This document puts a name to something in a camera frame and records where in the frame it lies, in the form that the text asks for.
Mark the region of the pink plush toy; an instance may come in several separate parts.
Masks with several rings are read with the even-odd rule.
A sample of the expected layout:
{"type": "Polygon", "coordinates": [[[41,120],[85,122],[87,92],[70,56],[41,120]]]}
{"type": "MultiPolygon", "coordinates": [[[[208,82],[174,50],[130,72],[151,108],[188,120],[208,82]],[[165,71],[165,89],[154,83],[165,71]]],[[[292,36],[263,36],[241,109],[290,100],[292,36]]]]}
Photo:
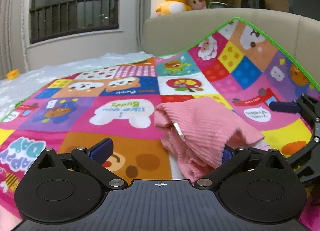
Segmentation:
{"type": "Polygon", "coordinates": [[[206,0],[188,0],[187,3],[192,10],[202,10],[207,8],[206,0]]]}

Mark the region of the white vertical curtain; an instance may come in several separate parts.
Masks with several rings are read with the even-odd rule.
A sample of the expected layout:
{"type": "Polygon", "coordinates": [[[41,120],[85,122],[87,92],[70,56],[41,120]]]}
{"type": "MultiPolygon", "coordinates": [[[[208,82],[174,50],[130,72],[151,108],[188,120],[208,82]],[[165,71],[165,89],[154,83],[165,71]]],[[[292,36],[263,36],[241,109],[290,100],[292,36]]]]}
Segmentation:
{"type": "Polygon", "coordinates": [[[1,0],[1,79],[29,71],[29,8],[30,0],[1,0]]]}

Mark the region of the colourful cartoon play mat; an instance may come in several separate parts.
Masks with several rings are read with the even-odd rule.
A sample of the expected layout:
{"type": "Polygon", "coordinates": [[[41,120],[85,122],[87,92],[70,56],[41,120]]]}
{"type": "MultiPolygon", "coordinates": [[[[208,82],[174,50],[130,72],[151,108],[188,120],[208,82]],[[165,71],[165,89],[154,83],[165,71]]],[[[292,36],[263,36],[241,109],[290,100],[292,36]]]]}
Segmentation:
{"type": "Polygon", "coordinates": [[[189,49],[78,72],[32,94],[1,121],[1,230],[306,230],[308,201],[287,159],[312,128],[271,102],[319,100],[319,84],[257,26],[232,18],[189,49]],[[260,131],[268,150],[219,190],[185,178],[161,143],[161,103],[210,97],[260,131]],[[128,186],[105,190],[71,157],[105,138],[103,164],[128,186]]]}

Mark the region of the pink knit sweater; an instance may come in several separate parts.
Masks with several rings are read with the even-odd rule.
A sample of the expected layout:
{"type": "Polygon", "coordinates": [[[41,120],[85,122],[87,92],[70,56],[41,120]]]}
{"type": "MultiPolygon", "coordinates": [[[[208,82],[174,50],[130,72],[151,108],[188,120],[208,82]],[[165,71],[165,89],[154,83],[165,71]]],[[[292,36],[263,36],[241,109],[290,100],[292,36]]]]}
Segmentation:
{"type": "Polygon", "coordinates": [[[155,127],[162,145],[177,159],[182,175],[195,182],[222,164],[226,146],[268,150],[264,135],[239,115],[210,97],[161,103],[155,127]]]}

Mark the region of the small yellow toy block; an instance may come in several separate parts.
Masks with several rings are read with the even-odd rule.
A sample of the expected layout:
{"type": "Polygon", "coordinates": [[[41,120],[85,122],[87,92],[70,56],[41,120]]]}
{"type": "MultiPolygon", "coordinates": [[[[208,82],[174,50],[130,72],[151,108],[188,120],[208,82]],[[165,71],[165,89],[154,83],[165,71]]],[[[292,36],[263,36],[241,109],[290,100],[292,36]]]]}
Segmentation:
{"type": "Polygon", "coordinates": [[[7,80],[14,80],[19,77],[20,73],[18,69],[12,70],[7,73],[7,80]]]}

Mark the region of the black round object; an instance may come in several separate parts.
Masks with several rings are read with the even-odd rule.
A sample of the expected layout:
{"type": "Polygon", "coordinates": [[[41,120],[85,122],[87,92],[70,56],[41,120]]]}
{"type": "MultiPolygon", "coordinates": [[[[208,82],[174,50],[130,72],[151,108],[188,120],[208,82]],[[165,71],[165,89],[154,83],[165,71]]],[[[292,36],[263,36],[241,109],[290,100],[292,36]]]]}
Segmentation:
{"type": "Polygon", "coordinates": [[[241,0],[241,8],[266,9],[265,0],[241,0]]]}

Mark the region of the yellow duck plush toy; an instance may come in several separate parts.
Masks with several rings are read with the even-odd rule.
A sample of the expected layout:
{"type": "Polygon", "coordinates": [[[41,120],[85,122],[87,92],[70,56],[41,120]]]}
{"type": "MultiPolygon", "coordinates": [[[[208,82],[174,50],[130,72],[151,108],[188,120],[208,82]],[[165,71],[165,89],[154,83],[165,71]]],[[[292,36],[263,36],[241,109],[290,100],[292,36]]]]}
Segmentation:
{"type": "Polygon", "coordinates": [[[164,2],[156,8],[156,13],[159,15],[167,15],[191,10],[192,8],[187,4],[187,0],[164,0],[164,2]]]}

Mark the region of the dark framed window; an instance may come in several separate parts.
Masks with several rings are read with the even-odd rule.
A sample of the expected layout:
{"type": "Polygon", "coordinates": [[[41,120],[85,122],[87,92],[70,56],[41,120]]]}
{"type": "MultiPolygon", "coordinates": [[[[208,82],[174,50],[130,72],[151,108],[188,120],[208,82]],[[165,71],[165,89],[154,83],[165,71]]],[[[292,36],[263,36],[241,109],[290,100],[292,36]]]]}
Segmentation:
{"type": "Polygon", "coordinates": [[[31,0],[32,44],[119,28],[119,0],[31,0]]]}

